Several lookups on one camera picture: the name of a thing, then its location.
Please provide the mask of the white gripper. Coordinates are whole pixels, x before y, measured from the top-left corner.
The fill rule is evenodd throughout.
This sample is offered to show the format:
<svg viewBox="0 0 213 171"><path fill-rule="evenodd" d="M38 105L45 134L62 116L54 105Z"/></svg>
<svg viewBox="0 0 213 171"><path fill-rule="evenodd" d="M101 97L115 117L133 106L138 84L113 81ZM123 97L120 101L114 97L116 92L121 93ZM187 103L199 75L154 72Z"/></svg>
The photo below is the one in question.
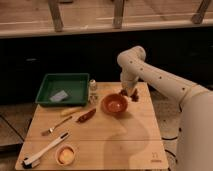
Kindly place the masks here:
<svg viewBox="0 0 213 171"><path fill-rule="evenodd" d="M123 70L120 74L120 81L122 87L126 90L128 96L132 96L136 91L136 84L139 80L138 76Z"/></svg>

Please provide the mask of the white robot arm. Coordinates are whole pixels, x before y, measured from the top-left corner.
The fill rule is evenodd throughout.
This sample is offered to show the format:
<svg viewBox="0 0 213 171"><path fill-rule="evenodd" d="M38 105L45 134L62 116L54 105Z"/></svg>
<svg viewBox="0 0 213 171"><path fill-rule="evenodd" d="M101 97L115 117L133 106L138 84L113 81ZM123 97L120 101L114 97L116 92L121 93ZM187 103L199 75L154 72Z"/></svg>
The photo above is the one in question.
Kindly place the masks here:
<svg viewBox="0 0 213 171"><path fill-rule="evenodd" d="M121 52L121 85L134 92L142 79L182 110L177 140L176 171L213 171L213 91L145 62L146 52L135 46Z"/></svg>

